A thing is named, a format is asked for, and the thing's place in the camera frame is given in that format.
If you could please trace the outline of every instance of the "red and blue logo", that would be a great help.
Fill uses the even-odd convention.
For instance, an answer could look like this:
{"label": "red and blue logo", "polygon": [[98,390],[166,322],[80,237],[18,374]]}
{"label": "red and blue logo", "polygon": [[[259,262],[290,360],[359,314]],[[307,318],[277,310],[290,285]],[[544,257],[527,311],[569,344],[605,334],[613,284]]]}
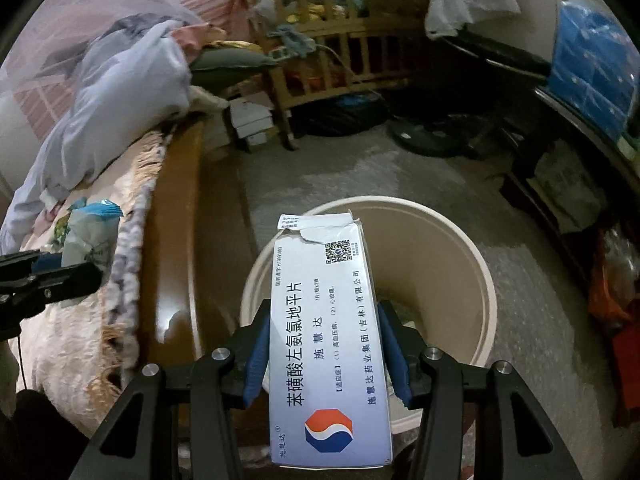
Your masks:
{"label": "red and blue logo", "polygon": [[305,435],[320,453],[340,453],[353,440],[351,419],[340,410],[316,410],[305,422]]}

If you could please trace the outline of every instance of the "white cardboard box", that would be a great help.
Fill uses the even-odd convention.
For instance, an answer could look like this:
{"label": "white cardboard box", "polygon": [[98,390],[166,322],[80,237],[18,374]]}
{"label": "white cardboard box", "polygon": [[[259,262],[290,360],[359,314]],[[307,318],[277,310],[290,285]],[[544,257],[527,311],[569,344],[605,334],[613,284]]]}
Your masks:
{"label": "white cardboard box", "polygon": [[385,369],[362,228],[351,214],[280,217],[271,283],[274,463],[392,459]]}
{"label": "white cardboard box", "polygon": [[244,124],[243,126],[236,126],[236,132],[238,132],[238,137],[240,139],[244,139],[250,135],[256,134],[263,130],[268,130],[273,126],[273,119],[271,115],[268,117],[263,117],[258,119],[257,121],[253,121],[251,123]]}
{"label": "white cardboard box", "polygon": [[273,126],[271,119],[273,104],[265,92],[232,99],[229,107],[231,123],[241,139]]}
{"label": "white cardboard box", "polygon": [[259,146],[260,144],[264,144],[267,142],[267,132],[262,131],[257,134],[250,135],[246,138],[246,143],[249,146]]}

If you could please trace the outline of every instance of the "clothing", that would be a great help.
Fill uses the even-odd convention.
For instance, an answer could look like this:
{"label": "clothing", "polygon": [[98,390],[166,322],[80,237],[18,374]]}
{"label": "clothing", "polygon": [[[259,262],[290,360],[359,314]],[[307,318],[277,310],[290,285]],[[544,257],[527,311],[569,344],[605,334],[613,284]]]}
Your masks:
{"label": "clothing", "polygon": [[224,40],[226,32],[221,28],[212,27],[209,23],[202,23],[178,28],[171,33],[171,37],[180,45],[187,63],[191,64],[207,43]]}
{"label": "clothing", "polygon": [[134,21],[132,28],[118,28],[92,42],[78,69],[71,109],[44,141],[14,194],[0,228],[0,254],[20,249],[44,207],[44,190],[64,201],[146,131],[186,113],[191,73],[169,35],[183,23],[169,20],[145,31],[148,24]]}
{"label": "clothing", "polygon": [[267,33],[269,38],[280,38],[282,44],[287,49],[301,58],[305,58],[307,54],[311,54],[316,51],[316,42],[309,42],[309,37],[302,32],[299,32],[294,25],[290,23],[284,23],[278,25],[275,30]]}

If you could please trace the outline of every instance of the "beige bucket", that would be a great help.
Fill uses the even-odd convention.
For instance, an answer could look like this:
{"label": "beige bucket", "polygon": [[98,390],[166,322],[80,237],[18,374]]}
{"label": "beige bucket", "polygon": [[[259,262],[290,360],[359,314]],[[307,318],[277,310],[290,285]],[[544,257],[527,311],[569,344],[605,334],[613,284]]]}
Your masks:
{"label": "beige bucket", "polygon": [[[318,206],[306,215],[345,213],[359,218],[378,300],[391,300],[401,319],[462,363],[484,366],[494,344],[494,282],[478,248],[451,221],[409,200],[358,196]],[[248,325],[271,297],[272,239],[249,273],[240,323]],[[263,386],[269,390],[268,373]],[[391,430],[417,428],[422,412],[389,398]]]}

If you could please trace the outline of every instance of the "pillow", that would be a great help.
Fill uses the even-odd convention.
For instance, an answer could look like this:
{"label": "pillow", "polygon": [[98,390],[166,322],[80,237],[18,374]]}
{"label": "pillow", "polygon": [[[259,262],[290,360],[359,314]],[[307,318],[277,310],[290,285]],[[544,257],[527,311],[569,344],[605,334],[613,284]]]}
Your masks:
{"label": "pillow", "polygon": [[276,65],[269,56],[245,48],[205,48],[190,65],[191,84],[217,95]]}

